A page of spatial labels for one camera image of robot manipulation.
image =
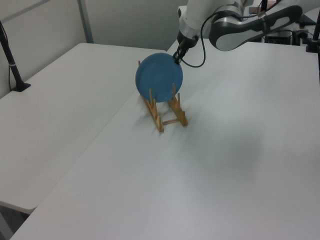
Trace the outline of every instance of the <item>floor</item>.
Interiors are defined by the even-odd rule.
[[[0,240],[9,240],[28,216],[28,214],[0,206]]]

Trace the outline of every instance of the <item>black stand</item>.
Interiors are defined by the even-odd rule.
[[[21,79],[20,73],[18,71],[14,56],[11,53],[8,39],[6,37],[4,27],[2,26],[1,21],[0,21],[0,42],[1,42],[4,54],[6,56],[6,59],[8,60],[9,66],[11,68],[12,74],[13,74],[15,82],[16,82],[16,85],[15,85],[16,87],[14,87],[12,90],[16,91],[16,92],[22,92],[25,89],[27,89],[28,87],[30,87],[31,84],[25,83]]]
[[[308,53],[318,53],[318,48],[320,46],[320,41],[319,41],[319,34],[320,34],[320,11],[318,15],[318,19],[315,24],[315,30],[313,33],[313,37],[307,38],[307,44],[305,51]]]
[[[267,6],[268,6],[268,0],[262,0],[261,1],[261,10],[260,10],[260,12],[267,11]]]

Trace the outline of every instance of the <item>white wall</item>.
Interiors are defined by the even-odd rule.
[[[77,0],[50,0],[5,22],[3,27],[24,81],[75,45],[86,42]],[[0,47],[0,98],[8,92],[8,62]]]
[[[188,0],[86,0],[95,44],[168,50]]]

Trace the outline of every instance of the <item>table surface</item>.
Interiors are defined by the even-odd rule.
[[[189,125],[159,133],[134,91],[12,240],[319,239],[318,56],[205,44],[182,65]]]
[[[0,100],[0,205],[31,213],[136,89],[138,60],[164,52],[81,43]]]

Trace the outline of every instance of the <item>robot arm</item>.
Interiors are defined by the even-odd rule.
[[[230,51],[294,23],[317,7],[319,0],[282,0],[267,12],[244,20],[241,0],[189,0],[180,16],[179,47],[173,57],[177,64],[181,62],[188,49],[197,44],[202,24],[213,13],[209,40],[215,48]]]

